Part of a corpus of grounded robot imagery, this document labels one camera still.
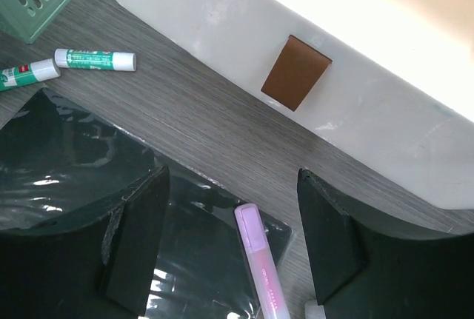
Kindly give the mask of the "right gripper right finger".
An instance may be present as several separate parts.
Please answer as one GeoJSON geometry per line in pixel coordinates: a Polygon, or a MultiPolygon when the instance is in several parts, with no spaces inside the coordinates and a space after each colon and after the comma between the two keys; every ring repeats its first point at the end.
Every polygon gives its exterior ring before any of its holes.
{"type": "Polygon", "coordinates": [[[327,318],[471,318],[473,235],[388,215],[308,169],[298,206],[316,301],[327,318]]]}

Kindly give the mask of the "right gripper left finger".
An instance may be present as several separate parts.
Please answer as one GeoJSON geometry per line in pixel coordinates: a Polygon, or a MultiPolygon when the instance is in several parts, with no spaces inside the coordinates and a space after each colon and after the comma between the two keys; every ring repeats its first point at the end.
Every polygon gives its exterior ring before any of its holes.
{"type": "Polygon", "coordinates": [[[161,166],[72,212],[3,230],[1,316],[142,316],[169,197],[170,171],[161,166]]]}

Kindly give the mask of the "green glue stick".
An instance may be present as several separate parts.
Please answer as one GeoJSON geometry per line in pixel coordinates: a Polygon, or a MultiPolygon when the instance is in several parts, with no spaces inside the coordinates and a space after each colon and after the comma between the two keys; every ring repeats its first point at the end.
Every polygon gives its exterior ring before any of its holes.
{"type": "Polygon", "coordinates": [[[1,71],[1,91],[48,81],[60,76],[61,72],[52,58],[7,68],[1,71]]]}
{"type": "Polygon", "coordinates": [[[136,54],[99,50],[56,49],[54,60],[60,68],[135,72],[136,54]]]}

